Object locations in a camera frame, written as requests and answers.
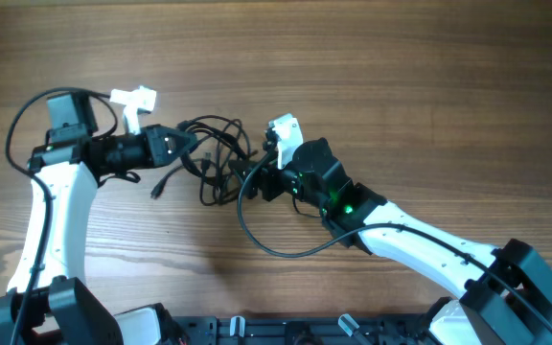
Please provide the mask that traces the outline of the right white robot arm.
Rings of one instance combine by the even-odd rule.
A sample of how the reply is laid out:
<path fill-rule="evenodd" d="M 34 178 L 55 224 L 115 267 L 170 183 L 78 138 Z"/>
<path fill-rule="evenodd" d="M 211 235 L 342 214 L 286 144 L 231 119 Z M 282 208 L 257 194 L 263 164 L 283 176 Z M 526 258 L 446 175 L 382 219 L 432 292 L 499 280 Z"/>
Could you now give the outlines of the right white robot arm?
<path fill-rule="evenodd" d="M 239 197 L 287 193 L 318 209 L 333 243 L 398 262 L 446 289 L 449 298 L 429 318 L 433 341 L 552 344 L 552 268 L 531 245 L 469 241 L 411 217 L 355 183 L 324 138 L 300 145 L 285 164 L 278 154 L 266 143 L 261 160 L 230 162 Z"/>

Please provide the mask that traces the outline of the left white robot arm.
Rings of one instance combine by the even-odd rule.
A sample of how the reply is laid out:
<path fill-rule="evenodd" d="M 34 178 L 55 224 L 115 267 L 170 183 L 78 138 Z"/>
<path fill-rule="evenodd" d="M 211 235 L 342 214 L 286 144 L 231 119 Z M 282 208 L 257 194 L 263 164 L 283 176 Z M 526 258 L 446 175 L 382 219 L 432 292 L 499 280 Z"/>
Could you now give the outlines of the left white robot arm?
<path fill-rule="evenodd" d="M 26 165 L 33 201 L 18 266 L 0 297 L 0 344 L 188 344 L 160 304 L 110 313 L 84 282 L 92 202 L 109 179 L 137 183 L 138 171 L 161 168 L 196 144 L 192 133 L 140 126 L 154 109 L 146 87 L 104 94 L 56 87 L 46 99 L 51 127 Z"/>

